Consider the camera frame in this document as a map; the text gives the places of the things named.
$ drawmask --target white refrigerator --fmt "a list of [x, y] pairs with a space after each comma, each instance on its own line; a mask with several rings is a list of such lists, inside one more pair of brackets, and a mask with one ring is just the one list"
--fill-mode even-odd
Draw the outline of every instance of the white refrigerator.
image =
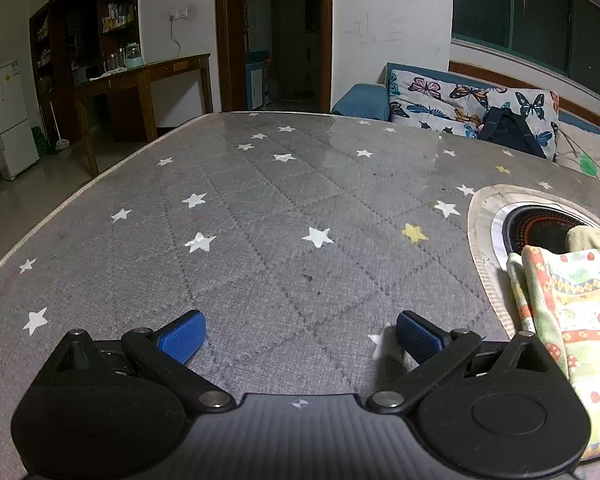
[[0, 173], [13, 180], [40, 157], [24, 104], [18, 61], [0, 65]]

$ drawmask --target sofa armrest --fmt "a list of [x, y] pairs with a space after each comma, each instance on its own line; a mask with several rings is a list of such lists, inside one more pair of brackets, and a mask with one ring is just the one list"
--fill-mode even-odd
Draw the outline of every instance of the sofa armrest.
[[358, 83], [331, 110], [332, 114], [363, 119], [389, 119], [389, 95], [382, 85]]

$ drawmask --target doorway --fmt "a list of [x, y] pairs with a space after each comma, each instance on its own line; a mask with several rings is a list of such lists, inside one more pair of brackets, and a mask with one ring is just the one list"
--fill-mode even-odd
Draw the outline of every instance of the doorway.
[[223, 111], [329, 112], [332, 0], [216, 0]]

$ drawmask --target blue pad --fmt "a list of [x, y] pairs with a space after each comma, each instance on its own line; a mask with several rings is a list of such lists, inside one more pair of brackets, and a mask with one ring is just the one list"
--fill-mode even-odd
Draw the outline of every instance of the blue pad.
[[423, 325], [408, 317], [404, 312], [398, 315], [395, 335], [398, 344], [420, 365], [445, 346], [441, 338]]
[[176, 324], [166, 333], [160, 334], [157, 347], [176, 359], [180, 364], [193, 357], [205, 341], [206, 322], [202, 312], [192, 317], [183, 316], [184, 320]]

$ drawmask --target wooden table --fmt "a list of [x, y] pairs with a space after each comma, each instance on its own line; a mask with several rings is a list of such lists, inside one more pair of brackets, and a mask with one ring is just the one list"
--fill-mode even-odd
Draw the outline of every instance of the wooden table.
[[84, 107], [84, 101], [89, 97], [115, 92], [126, 88], [138, 87], [140, 95], [140, 107], [142, 110], [142, 120], [144, 130], [146, 131], [146, 140], [151, 142], [157, 139], [158, 133], [155, 127], [154, 102], [151, 96], [151, 83], [160, 79], [166, 79], [174, 75], [200, 70], [200, 82], [202, 84], [202, 99], [205, 114], [214, 111], [211, 101], [211, 79], [209, 78], [209, 55], [199, 54], [198, 56], [181, 57], [179, 59], [169, 59], [167, 61], [157, 61], [149, 63], [126, 72], [119, 72], [108, 77], [87, 81], [74, 87], [75, 107], [78, 111], [78, 123], [80, 132], [84, 139], [87, 150], [87, 159], [91, 174], [96, 176], [100, 173], [96, 161], [93, 145], [91, 143], [91, 134], [89, 132], [89, 121], [87, 111]]

